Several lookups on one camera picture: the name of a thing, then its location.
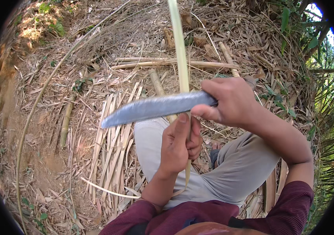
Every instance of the gray pants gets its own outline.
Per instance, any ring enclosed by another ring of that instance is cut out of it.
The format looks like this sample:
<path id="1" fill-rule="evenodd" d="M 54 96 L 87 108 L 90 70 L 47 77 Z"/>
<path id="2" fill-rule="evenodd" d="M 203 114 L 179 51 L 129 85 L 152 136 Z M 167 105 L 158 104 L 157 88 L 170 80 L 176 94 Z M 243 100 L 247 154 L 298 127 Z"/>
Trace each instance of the gray pants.
<path id="1" fill-rule="evenodd" d="M 164 118 L 137 122 L 134 127 L 136 152 L 143 173 L 150 181 L 160 165 L 162 134 L 169 123 Z M 183 202 L 219 200 L 242 206 L 245 198 L 263 184 L 280 157 L 266 143 L 250 132 L 228 142 L 218 154 L 218 167 L 198 174 L 191 168 L 188 187 L 172 197 L 164 207 Z M 174 192 L 185 187 L 185 170 L 177 176 Z"/>

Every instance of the knife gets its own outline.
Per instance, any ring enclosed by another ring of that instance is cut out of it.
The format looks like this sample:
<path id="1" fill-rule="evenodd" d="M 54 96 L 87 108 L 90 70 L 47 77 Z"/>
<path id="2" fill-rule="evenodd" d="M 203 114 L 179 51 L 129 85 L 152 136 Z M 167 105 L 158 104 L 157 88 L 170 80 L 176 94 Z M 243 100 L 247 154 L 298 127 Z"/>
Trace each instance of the knife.
<path id="1" fill-rule="evenodd" d="M 204 91 L 146 98 L 123 105 L 106 117 L 102 121 L 101 127 L 108 128 L 135 121 L 186 112 L 199 104 L 215 106 L 218 104 L 218 101 Z"/>

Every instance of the dry grass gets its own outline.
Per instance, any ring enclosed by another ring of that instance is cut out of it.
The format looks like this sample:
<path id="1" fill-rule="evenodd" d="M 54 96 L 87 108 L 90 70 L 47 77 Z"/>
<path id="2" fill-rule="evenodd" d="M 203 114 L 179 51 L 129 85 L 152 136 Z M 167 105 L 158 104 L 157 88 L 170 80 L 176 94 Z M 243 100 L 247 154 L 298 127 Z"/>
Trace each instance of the dry grass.
<path id="1" fill-rule="evenodd" d="M 262 104 L 307 135 L 314 121 L 311 103 L 313 97 L 309 82 L 303 81 L 307 71 L 301 64 L 298 38 L 293 35 L 286 38 L 287 46 L 281 55 L 280 22 L 269 19 L 271 9 L 267 4 L 263 11 L 254 13 L 249 11 L 245 0 L 213 2 L 215 3 L 208 3 L 206 6 L 192 4 L 193 1 L 180 4 L 180 10 L 184 13 L 183 31 L 187 40 L 193 35 L 206 38 L 205 45 L 194 42 L 186 47 L 188 63 L 225 63 L 219 42 L 228 45 L 229 56 L 233 63 L 240 67 L 240 76 L 251 75 L 258 78 L 255 92 Z M 32 8 L 36 8 L 39 3 L 33 4 Z M 21 45 L 31 42 L 34 46 L 29 46 L 31 49 L 24 54 L 21 46 L 14 52 L 14 56 L 21 59 L 17 65 L 17 85 L 14 89 L 14 110 L 20 120 L 16 129 L 23 129 L 24 120 L 54 69 L 54 63 L 65 56 L 88 31 L 88 27 L 97 24 L 121 4 L 118 0 L 77 2 L 69 17 L 63 13 L 67 3 L 57 5 L 54 8 L 55 12 L 58 12 L 56 14 L 71 19 L 66 25 L 63 24 L 66 31 L 63 37 L 55 33 L 51 36 L 45 31 L 45 27 L 34 29 L 35 32 L 32 33 L 33 23 L 26 19 L 31 16 L 25 13 L 21 25 L 27 30 L 19 36 L 17 43 Z M 153 4 L 155 1 L 152 0 L 131 1 L 78 46 L 48 85 L 32 119 L 22 156 L 29 160 L 21 166 L 21 195 L 35 207 L 31 210 L 23 203 L 25 218 L 29 221 L 26 224 L 30 231 L 37 227 L 32 220 L 40 218 L 42 213 L 48 214 L 47 219 L 41 220 L 48 233 L 70 233 L 72 228 L 85 231 L 101 229 L 134 202 L 134 199 L 102 194 L 80 180 L 80 177 L 92 180 L 110 191 L 136 196 L 147 184 L 135 154 L 132 125 L 101 130 L 100 134 L 98 128 L 100 119 L 121 104 L 140 97 L 142 93 L 147 97 L 156 95 L 148 75 L 148 67 L 112 70 L 111 64 L 116 58 L 176 58 L 164 30 L 171 28 L 166 1 L 117 23 Z M 196 17 L 192 17 L 190 11 L 202 21 L 206 29 L 202 28 Z M 48 35 L 47 44 L 41 43 L 40 37 L 44 34 Z M 221 61 L 218 61 L 215 50 L 210 50 L 212 44 L 217 48 Z M 159 74 L 167 94 L 179 92 L 177 67 L 173 63 L 153 68 Z M 193 91 L 200 89 L 203 79 L 231 76 L 231 71 L 224 68 L 189 66 L 188 70 L 190 90 Z M 79 81 L 82 82 L 82 91 L 77 93 L 74 101 L 66 148 L 61 148 L 57 143 L 64 109 L 74 92 L 72 87 L 78 85 Z M 277 96 L 267 95 L 268 93 L 280 94 L 283 107 L 294 112 L 287 113 L 282 110 L 274 103 Z M 212 121 L 201 122 L 203 148 L 200 157 L 192 164 L 199 173 L 206 173 L 211 170 L 208 158 L 211 140 L 226 143 L 243 134 L 244 130 Z M 9 144 L 12 142 L 6 141 L 9 136 L 4 138 L 2 144 L 6 146 L 7 152 L 4 153 L 5 157 L 1 158 L 0 165 L 9 167 L 2 167 L 7 179 L 0 176 L 0 185 L 10 207 L 16 204 L 13 187 L 15 159 L 11 157 L 15 151 Z M 52 158 L 55 159 L 54 164 L 60 167 L 51 167 L 49 159 Z M 279 171 L 280 164 L 276 168 L 277 183 Z M 263 189 L 260 187 L 249 195 L 240 209 L 239 218 L 264 217 L 262 204 Z"/>

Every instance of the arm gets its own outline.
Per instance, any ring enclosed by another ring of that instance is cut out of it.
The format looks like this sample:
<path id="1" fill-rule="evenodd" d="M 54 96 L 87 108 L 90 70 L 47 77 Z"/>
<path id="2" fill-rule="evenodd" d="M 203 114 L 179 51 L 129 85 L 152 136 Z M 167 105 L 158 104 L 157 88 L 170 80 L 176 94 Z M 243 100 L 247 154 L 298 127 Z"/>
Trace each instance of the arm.
<path id="1" fill-rule="evenodd" d="M 158 213 L 171 199 L 177 175 L 185 169 L 188 159 L 195 160 L 199 156 L 202 143 L 200 126 L 200 121 L 192 117 L 190 141 L 187 141 L 189 118 L 181 114 L 163 132 L 160 167 L 139 199 L 153 204 Z"/>
<path id="2" fill-rule="evenodd" d="M 262 107 L 243 78 L 205 80 L 202 89 L 218 100 L 218 106 L 197 105 L 192 114 L 246 129 L 263 138 L 288 164 L 286 184 L 304 181 L 313 187 L 313 157 L 305 137 Z"/>

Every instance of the right hand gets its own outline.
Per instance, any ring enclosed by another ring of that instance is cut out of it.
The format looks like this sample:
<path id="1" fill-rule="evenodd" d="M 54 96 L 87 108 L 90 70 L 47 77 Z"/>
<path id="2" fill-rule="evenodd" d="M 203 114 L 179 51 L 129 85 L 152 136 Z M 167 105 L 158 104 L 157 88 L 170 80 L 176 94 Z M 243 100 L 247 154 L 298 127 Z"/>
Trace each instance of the right hand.
<path id="1" fill-rule="evenodd" d="M 263 108 L 243 78 L 213 78 L 202 81 L 201 87 L 218 100 L 217 107 L 196 105 L 192 108 L 191 114 L 206 120 L 244 128 L 255 121 L 257 111 Z"/>

